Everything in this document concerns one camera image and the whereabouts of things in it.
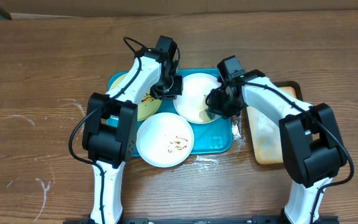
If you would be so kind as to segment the green yellow sponge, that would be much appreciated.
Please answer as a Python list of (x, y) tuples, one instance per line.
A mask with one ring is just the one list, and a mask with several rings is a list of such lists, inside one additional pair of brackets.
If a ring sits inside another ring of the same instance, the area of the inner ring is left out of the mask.
[(199, 112), (200, 123), (210, 123), (219, 118), (219, 115), (214, 114), (208, 110), (201, 110)]

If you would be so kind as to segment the white plate with brown sauce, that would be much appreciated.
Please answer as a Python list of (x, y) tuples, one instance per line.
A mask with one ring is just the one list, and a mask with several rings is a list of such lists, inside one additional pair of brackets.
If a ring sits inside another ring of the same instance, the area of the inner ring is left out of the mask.
[(183, 78), (183, 92), (174, 101), (177, 113), (187, 121), (200, 123), (199, 112), (206, 110), (205, 99), (212, 89), (220, 87), (218, 79), (207, 73), (192, 73)]

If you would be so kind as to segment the white plate with crumbs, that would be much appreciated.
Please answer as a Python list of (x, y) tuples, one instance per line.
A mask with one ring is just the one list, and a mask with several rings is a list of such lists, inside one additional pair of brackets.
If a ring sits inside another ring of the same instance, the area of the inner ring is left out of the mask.
[(141, 158), (155, 167), (173, 167), (191, 153), (195, 135), (189, 122), (174, 113), (158, 113), (137, 131), (136, 148)]

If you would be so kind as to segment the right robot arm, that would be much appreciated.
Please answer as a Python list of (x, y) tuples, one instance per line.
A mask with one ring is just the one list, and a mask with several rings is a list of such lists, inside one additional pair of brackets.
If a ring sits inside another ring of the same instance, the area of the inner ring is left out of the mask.
[(354, 175), (332, 109), (286, 94), (259, 70), (222, 74), (218, 81), (221, 86), (205, 99), (209, 113), (227, 119), (251, 106), (279, 128), (283, 163), (293, 180), (283, 222), (323, 222), (318, 209), (326, 189)]

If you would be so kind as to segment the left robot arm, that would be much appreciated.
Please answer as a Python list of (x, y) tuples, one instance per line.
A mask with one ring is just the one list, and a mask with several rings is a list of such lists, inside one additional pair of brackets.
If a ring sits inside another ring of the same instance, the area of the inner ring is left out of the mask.
[(177, 49), (141, 48), (132, 68), (111, 91), (93, 93), (88, 101), (82, 146), (94, 170), (94, 205), (88, 223), (120, 223), (124, 166), (132, 157), (137, 135), (138, 105), (147, 93), (155, 99), (177, 96)]

